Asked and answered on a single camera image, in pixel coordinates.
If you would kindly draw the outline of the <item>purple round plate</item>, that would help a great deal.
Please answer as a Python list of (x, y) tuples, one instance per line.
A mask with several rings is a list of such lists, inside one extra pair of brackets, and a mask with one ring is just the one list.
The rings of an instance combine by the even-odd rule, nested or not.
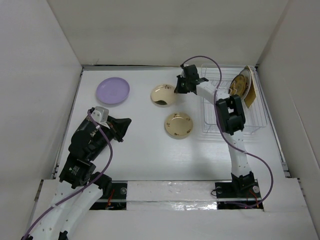
[(96, 88), (97, 99), (107, 105), (117, 105), (125, 101), (130, 94), (129, 83), (121, 77), (103, 80)]

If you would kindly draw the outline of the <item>dark golden patterned plate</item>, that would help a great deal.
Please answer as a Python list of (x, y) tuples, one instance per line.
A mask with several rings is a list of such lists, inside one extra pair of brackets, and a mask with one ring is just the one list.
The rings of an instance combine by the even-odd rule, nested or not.
[(237, 75), (231, 82), (228, 94), (244, 97), (249, 87), (248, 78), (243, 74)]

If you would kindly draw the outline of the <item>white plate red characters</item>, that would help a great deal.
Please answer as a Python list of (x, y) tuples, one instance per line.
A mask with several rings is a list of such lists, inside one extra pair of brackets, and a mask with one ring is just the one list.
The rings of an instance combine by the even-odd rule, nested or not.
[(245, 67), (240, 72), (240, 74), (243, 75), (245, 78), (245, 88), (244, 88), (244, 92), (241, 96), (241, 100), (243, 101), (247, 97), (249, 90), (250, 90), (250, 87), (252, 85), (253, 73), (249, 67)]

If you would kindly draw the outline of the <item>bamboo woven tray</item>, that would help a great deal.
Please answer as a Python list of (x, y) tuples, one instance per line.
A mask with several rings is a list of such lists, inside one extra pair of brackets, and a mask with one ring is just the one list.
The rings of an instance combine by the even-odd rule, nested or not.
[(250, 79), (251, 79), (250, 88), (249, 88), (248, 93), (244, 99), (244, 103), (245, 103), (246, 107), (249, 109), (251, 107), (251, 105), (253, 104), (253, 102), (255, 101), (257, 94), (256, 94), (256, 89), (255, 89), (254, 72), (252, 71), (252, 69), (248, 65), (245, 67), (245, 69), (247, 69), (250, 72)]

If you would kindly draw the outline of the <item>black floral square plate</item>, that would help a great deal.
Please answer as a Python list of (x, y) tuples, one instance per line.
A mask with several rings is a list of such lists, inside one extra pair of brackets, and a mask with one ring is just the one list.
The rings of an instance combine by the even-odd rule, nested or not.
[(79, 127), (76, 129), (74, 135), (78, 137), (83, 136), (94, 136), (96, 130), (96, 126), (93, 124), (91, 119), (86, 116)]

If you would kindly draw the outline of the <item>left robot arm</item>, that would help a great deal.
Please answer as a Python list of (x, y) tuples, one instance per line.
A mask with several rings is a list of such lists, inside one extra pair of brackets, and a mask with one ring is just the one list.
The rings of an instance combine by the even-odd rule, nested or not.
[(93, 161), (111, 141), (123, 141), (132, 120), (114, 118), (95, 108), (71, 137), (69, 154), (59, 175), (50, 207), (26, 231), (24, 240), (69, 240), (99, 198), (112, 194), (112, 179), (96, 171)]

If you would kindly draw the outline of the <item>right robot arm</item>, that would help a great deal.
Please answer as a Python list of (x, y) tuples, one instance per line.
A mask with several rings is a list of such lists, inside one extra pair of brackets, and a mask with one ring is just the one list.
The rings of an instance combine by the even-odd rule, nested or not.
[(244, 144), (245, 113), (241, 97), (230, 95), (220, 90), (222, 77), (217, 85), (205, 77), (199, 77), (197, 67), (181, 66), (182, 73), (177, 76), (174, 90), (177, 94), (194, 93), (211, 103), (221, 136), (228, 145), (231, 159), (231, 193), (236, 198), (243, 198), (255, 185), (255, 177), (249, 166)]

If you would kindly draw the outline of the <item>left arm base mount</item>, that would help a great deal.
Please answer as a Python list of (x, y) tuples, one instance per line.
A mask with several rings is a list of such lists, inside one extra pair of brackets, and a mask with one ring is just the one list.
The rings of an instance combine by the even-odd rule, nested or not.
[(90, 208), (90, 210), (122, 211), (127, 209), (127, 181), (114, 181), (111, 190), (103, 195)]

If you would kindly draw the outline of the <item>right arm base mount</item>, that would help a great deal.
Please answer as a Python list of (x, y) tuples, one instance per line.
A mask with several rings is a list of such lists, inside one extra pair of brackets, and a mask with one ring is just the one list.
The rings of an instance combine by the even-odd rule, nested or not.
[(237, 193), (230, 181), (216, 182), (210, 194), (216, 198), (218, 210), (263, 210), (260, 188), (256, 181), (253, 186)]

